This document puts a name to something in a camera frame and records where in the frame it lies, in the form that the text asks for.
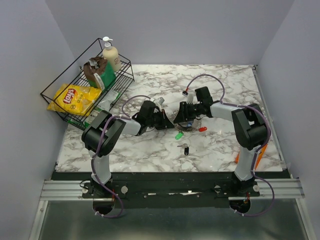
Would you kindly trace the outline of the metal disc with keyrings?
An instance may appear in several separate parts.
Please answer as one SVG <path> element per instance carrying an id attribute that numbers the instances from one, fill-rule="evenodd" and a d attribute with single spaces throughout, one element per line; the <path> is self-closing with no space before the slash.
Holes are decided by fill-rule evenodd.
<path id="1" fill-rule="evenodd" d="M 188 122 L 176 123 L 177 129 L 182 132 L 195 132 L 202 126 L 200 119 L 194 119 Z"/>

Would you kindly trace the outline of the green key tag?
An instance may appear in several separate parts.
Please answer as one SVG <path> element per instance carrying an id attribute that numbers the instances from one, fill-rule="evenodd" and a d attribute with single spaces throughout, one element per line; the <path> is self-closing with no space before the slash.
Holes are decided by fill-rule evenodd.
<path id="1" fill-rule="evenodd" d="M 184 133 L 183 133 L 182 131 L 180 131 L 180 132 L 175 136 L 175 139 L 176 139 L 176 140 L 179 140 L 179 139 L 181 139 L 183 136 L 184 136 Z"/>

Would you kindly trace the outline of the red key tag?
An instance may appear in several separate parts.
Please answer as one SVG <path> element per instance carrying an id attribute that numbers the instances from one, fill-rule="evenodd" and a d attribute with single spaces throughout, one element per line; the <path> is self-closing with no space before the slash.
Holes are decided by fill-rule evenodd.
<path id="1" fill-rule="evenodd" d="M 207 130 L 207 127 L 206 126 L 203 126 L 203 127 L 200 127 L 198 129 L 199 132 L 205 132 Z"/>

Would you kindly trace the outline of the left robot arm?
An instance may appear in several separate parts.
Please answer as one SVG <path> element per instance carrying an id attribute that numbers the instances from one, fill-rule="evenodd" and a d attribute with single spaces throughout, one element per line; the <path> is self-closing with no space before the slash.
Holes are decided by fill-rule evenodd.
<path id="1" fill-rule="evenodd" d="M 175 127 L 162 109 L 164 101 L 162 97 L 145 100 L 132 117 L 120 117 L 103 110 L 83 131 L 81 140 L 91 156 L 91 178 L 96 182 L 93 191 L 99 197 L 110 194 L 109 157 L 121 135 L 141 136 L 148 128 L 160 131 Z"/>

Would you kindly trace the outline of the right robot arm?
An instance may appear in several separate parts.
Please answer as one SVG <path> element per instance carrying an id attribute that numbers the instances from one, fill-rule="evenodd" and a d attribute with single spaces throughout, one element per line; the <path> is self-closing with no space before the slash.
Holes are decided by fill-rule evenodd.
<path id="1" fill-rule="evenodd" d="M 254 177 L 254 168 L 258 153 L 268 143 L 271 130 L 260 106 L 236 105 L 223 100 L 214 101 L 208 87 L 195 90 L 198 103 L 182 101 L 174 119 L 175 124 L 188 123 L 201 115 L 219 118 L 233 123 L 235 137 L 240 145 L 238 163 L 230 183 L 230 191 L 241 196 L 248 190 L 246 181 Z"/>

